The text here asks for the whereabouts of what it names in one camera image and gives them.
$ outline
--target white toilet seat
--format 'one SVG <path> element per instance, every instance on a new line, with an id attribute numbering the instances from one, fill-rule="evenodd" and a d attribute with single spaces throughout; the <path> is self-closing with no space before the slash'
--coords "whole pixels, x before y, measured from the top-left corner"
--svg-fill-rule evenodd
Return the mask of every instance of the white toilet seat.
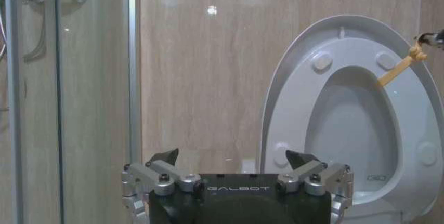
<path id="1" fill-rule="evenodd" d="M 286 149 L 306 150 L 314 107 L 331 76 L 344 68 L 362 68 L 376 81 L 402 59 L 403 40 L 399 40 L 400 36 L 383 23 L 360 16 L 326 19 L 295 40 L 275 73 L 264 111 L 262 170 L 266 173 L 291 170 L 284 164 Z M 411 220 L 431 205 L 439 192 L 442 105 L 426 67 L 418 70 L 407 69 L 383 88 L 398 129 L 399 161 L 388 183 L 372 193 L 355 194 L 355 206 L 347 216 L 358 218 L 359 223 L 366 218 Z"/>

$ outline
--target toilet bowl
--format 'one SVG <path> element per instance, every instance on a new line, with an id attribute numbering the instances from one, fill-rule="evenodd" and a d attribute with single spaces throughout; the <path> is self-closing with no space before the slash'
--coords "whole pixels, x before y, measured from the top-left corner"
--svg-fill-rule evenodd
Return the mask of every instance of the toilet bowl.
<path id="1" fill-rule="evenodd" d="M 260 169 L 291 171 L 284 151 L 355 172 L 344 223 L 402 223 L 427 213 L 443 176 L 443 107 L 422 62 L 380 87 L 410 45 L 355 15 L 316 22 L 275 71 L 263 115 Z"/>

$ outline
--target shower enclosure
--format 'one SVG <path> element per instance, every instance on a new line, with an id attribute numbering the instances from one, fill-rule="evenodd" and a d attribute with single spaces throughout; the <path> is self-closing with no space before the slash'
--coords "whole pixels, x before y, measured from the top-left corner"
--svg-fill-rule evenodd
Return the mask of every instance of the shower enclosure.
<path id="1" fill-rule="evenodd" d="M 444 28 L 442 0 L 0 4 L 0 222 L 14 224 L 131 223 L 123 165 L 171 148 L 194 172 L 258 172 L 271 76 L 319 19 L 370 16 L 410 41 Z M 444 58 L 430 54 L 443 94 Z"/>
<path id="2" fill-rule="evenodd" d="M 2 223 L 130 223 L 128 3 L 6 0 Z"/>

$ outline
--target metal bracket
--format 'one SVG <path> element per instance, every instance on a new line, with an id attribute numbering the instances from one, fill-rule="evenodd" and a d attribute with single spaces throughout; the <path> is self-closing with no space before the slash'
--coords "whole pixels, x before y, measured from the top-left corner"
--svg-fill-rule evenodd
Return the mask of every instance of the metal bracket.
<path id="1" fill-rule="evenodd" d="M 131 211 L 135 223 L 150 223 L 146 211 L 144 196 L 154 190 L 156 195 L 168 196 L 175 192 L 175 183 L 184 192 L 194 192 L 199 189 L 200 175 L 180 171 L 175 166 L 163 160 L 128 164 L 122 173 L 123 182 L 123 203 Z"/>
<path id="2" fill-rule="evenodd" d="M 304 182 L 306 178 L 310 175 L 319 173 L 323 169 L 323 163 L 320 161 L 311 160 L 288 174 L 280 174 L 278 176 L 278 189 L 283 193 L 296 192 L 299 185 Z"/>
<path id="3" fill-rule="evenodd" d="M 332 194 L 331 223 L 340 223 L 346 209 L 352 206 L 354 172 L 348 165 L 334 164 L 304 180 L 306 192 L 320 196 L 328 191 Z"/>

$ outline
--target bathroom wall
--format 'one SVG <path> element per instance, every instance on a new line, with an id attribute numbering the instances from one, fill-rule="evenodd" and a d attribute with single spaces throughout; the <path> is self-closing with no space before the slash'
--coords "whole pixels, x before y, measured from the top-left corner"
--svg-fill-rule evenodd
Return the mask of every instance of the bathroom wall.
<path id="1" fill-rule="evenodd" d="M 336 14 L 371 16 L 412 41 L 419 0 L 142 0 L 144 158 L 239 172 L 258 156 L 272 72 L 292 40 Z"/>
<path id="2" fill-rule="evenodd" d="M 420 32 L 436 32 L 444 29 L 444 3 L 443 0 L 422 0 L 420 7 Z M 435 48 L 424 48 L 430 55 L 428 67 L 442 95 L 444 96 L 444 51 Z M 444 223 L 444 190 L 431 212 L 420 217 L 415 224 Z"/>

